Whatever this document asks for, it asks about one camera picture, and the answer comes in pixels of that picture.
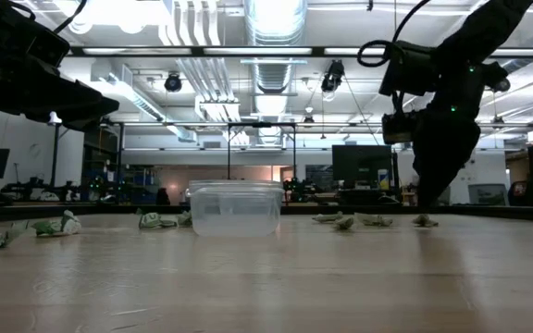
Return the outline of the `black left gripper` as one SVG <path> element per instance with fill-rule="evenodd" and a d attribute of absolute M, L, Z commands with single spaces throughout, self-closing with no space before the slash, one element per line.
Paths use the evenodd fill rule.
<path fill-rule="evenodd" d="M 61 75 L 56 67 L 0 47 L 0 111 L 25 113 L 41 117 L 48 126 L 85 131 L 118 109 L 119 101 Z"/>

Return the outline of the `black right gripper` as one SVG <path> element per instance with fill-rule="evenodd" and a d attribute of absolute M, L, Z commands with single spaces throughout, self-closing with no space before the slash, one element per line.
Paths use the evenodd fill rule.
<path fill-rule="evenodd" d="M 384 115 L 381 125 L 386 144 L 410 143 L 414 149 L 419 206 L 435 205 L 470 159 L 479 139 L 476 121 L 457 110 L 396 111 Z M 433 153 L 422 149 L 434 146 L 439 147 Z"/>

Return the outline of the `grey bin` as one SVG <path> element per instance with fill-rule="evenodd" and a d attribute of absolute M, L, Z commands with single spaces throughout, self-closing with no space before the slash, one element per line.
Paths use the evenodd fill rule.
<path fill-rule="evenodd" d="M 468 186 L 469 201 L 474 205 L 506 206 L 507 189 L 504 184 L 472 184 Z"/>

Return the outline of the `clear plastic bin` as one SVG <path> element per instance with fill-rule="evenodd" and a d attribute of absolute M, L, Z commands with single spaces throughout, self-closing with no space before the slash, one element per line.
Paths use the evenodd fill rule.
<path fill-rule="evenodd" d="M 274 188 L 274 189 L 283 189 L 283 185 L 280 182 L 272 180 L 244 180 L 244 179 L 204 179 L 204 180 L 190 180 L 189 188 L 186 191 L 188 197 L 191 197 L 192 194 L 202 188 L 208 187 L 221 187 L 221 186 L 232 186 L 232 187 L 249 187 L 249 188 Z"/>

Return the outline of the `white pillar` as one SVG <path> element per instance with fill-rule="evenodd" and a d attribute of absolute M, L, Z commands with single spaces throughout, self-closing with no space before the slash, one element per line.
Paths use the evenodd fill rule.
<path fill-rule="evenodd" d="M 460 168 L 457 176 L 450 185 L 450 204 L 468 204 L 469 190 L 468 187 L 477 178 L 477 159 L 472 154 L 469 160 Z"/>

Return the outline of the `dark shelving unit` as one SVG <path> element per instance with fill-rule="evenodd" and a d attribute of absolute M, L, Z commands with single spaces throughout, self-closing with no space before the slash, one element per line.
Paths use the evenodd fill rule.
<path fill-rule="evenodd" d="M 121 190 L 119 130 L 103 125 L 85 133 L 81 198 L 97 204 L 116 204 Z"/>

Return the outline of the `red and black chair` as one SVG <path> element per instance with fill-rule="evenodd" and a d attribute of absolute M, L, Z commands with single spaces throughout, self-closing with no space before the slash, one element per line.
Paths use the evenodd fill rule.
<path fill-rule="evenodd" d="M 508 191 L 508 202 L 511 206 L 527 205 L 527 182 L 515 181 Z"/>

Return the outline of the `blue storage bins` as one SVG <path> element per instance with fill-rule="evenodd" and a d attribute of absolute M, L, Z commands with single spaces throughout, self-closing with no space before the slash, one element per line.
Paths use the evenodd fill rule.
<path fill-rule="evenodd" d="M 153 166 L 128 165 L 123 175 L 124 193 L 130 204 L 154 204 L 158 190 Z"/>

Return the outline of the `clear rectangular plastic container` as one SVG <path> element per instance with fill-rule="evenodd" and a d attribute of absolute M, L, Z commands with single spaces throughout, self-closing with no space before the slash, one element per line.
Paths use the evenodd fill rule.
<path fill-rule="evenodd" d="M 257 186 L 212 186 L 191 197 L 193 230 L 205 237 L 262 237 L 280 222 L 284 190 Z"/>

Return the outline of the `black vertical post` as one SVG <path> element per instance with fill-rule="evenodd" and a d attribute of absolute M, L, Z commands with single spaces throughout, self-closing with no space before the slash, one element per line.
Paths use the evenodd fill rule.
<path fill-rule="evenodd" d="M 53 187 L 53 188 L 56 186 L 56 170 L 57 170 L 57 157 L 58 157 L 58 143 L 59 143 L 60 127 L 61 127 L 60 123 L 56 123 L 55 124 L 53 159 L 52 159 L 51 179 L 50 179 L 50 186 Z"/>

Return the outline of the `black square frame stand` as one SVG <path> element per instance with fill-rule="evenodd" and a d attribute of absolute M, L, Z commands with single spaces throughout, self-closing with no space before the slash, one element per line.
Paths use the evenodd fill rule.
<path fill-rule="evenodd" d="M 292 130 L 292 174 L 297 177 L 297 124 L 294 122 L 228 122 L 227 123 L 227 180 L 231 180 L 231 140 L 236 137 L 236 134 L 231 135 L 232 128 L 240 128 L 244 130 L 246 127 L 254 129 L 268 129 L 279 128 L 283 134 L 285 134 L 284 128 L 290 128 Z"/>

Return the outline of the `silver ventilation duct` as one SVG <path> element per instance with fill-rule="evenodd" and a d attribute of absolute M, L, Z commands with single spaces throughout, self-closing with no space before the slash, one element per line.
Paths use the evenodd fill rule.
<path fill-rule="evenodd" d="M 295 46 L 304 40 L 307 0 L 244 0 L 248 42 L 252 46 Z M 261 93 L 284 93 L 291 84 L 294 65 L 253 65 Z"/>

